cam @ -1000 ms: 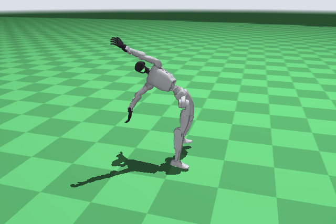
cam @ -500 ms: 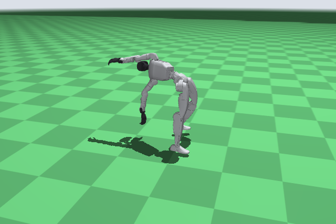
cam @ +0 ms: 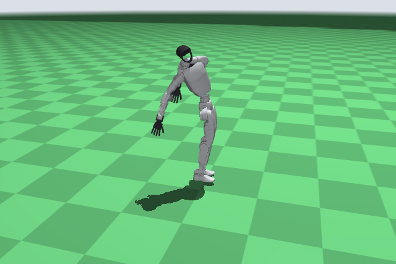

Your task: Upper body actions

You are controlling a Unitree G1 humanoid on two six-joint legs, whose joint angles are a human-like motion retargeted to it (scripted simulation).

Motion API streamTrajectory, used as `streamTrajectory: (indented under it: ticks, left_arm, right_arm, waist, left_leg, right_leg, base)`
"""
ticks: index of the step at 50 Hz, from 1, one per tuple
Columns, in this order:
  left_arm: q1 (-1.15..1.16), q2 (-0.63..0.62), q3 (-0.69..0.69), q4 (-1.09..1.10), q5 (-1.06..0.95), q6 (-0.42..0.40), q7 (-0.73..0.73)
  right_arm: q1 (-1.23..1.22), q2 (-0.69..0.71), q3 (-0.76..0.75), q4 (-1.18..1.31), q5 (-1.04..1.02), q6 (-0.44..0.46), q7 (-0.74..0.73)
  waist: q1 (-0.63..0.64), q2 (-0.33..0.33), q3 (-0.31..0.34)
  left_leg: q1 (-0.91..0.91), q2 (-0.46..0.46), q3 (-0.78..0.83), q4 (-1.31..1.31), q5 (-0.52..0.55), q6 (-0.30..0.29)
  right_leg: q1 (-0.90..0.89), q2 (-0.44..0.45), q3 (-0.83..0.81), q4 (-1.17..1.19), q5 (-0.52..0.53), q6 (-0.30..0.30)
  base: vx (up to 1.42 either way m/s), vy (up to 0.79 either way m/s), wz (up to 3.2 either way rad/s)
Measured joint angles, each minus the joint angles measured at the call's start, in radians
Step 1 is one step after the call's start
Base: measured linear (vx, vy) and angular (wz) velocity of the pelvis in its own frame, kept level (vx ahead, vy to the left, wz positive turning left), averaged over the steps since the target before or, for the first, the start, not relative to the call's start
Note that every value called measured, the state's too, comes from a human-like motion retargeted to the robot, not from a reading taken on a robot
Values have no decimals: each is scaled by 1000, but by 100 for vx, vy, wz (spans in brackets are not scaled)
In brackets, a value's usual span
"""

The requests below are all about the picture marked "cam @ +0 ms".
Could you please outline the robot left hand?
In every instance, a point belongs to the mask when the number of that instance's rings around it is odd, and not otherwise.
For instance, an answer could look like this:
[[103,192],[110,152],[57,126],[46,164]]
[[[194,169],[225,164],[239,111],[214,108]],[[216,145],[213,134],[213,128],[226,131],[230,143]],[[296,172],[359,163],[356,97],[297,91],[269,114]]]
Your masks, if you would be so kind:
[[[180,88],[181,88],[181,83],[180,83],[180,87],[177,87],[177,89],[172,93],[174,102],[176,101],[176,103],[178,103],[179,96],[180,96],[180,100],[182,99]],[[175,96],[175,98],[174,98],[174,96]],[[176,97],[177,97],[177,100],[176,100]],[[171,100],[171,102],[173,101],[173,99]]]

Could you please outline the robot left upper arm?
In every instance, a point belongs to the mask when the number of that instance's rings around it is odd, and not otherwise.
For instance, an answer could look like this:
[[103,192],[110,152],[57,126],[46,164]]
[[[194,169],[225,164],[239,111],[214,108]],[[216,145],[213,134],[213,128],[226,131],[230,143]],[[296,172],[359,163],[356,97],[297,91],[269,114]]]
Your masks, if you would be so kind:
[[[189,61],[190,60],[190,57],[189,58],[185,58],[184,59],[185,61]],[[207,66],[207,63],[208,63],[208,61],[209,61],[209,59],[208,59],[208,57],[206,57],[206,56],[196,56],[196,57],[192,57],[192,61],[190,62],[190,63],[188,63],[188,62],[184,62],[183,60],[181,60],[181,62],[180,62],[180,66],[182,66],[183,68],[188,68],[189,67],[189,64],[195,64],[195,63],[197,63],[197,62],[202,62],[203,64],[204,64],[204,66],[206,67]]]

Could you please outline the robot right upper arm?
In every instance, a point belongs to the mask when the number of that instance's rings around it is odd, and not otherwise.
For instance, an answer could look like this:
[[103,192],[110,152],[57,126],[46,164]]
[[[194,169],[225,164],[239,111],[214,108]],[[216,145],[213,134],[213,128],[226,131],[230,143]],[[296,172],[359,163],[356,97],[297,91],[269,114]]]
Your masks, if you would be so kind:
[[[173,96],[172,96],[172,93],[177,89],[177,87],[179,86],[179,84],[180,83],[183,83],[184,82],[184,75],[183,75],[183,73],[181,73],[181,74],[176,74],[174,77],[173,77],[173,81],[171,82],[171,84],[169,85],[169,87],[167,88],[167,90],[166,90],[166,92],[165,93],[169,93],[170,94],[170,97],[169,97],[169,99],[168,99],[168,101],[171,101],[172,99],[173,99]],[[164,94],[165,94],[164,93]]]

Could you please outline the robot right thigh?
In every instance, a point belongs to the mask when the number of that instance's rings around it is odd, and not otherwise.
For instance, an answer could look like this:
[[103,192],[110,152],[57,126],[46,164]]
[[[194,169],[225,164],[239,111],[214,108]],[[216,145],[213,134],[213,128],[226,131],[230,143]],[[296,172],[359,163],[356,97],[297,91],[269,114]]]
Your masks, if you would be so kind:
[[[205,139],[204,141],[202,141],[200,143],[200,145],[202,143],[207,144],[208,148],[210,149],[210,147],[213,144],[213,140],[215,137],[215,119],[213,116],[213,113],[211,110],[208,110],[208,107],[203,107],[202,110],[199,112],[199,116],[201,121],[205,121],[204,122],[204,135],[205,135]],[[199,145],[199,148],[200,148]]]

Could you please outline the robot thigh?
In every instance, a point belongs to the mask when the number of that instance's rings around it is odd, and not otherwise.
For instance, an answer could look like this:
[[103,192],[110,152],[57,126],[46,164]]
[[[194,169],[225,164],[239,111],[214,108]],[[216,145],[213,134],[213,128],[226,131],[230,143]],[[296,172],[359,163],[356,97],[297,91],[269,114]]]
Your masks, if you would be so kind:
[[[201,121],[205,121],[204,122],[204,135],[205,135],[205,139],[204,141],[202,141],[200,143],[200,145],[202,143],[207,144],[208,148],[210,149],[210,147],[213,144],[213,140],[215,137],[215,119],[213,116],[213,113],[211,110],[208,110],[208,107],[203,107],[202,110],[199,112],[199,116]],[[199,148],[200,148],[199,145]]]
[[[216,132],[216,129],[217,129],[217,113],[216,113],[216,109],[215,109],[214,105],[213,105],[212,113],[213,113],[213,116],[214,116],[214,119],[215,119],[215,132]],[[204,141],[204,140],[206,140],[205,136],[203,136],[201,138],[201,142]]]

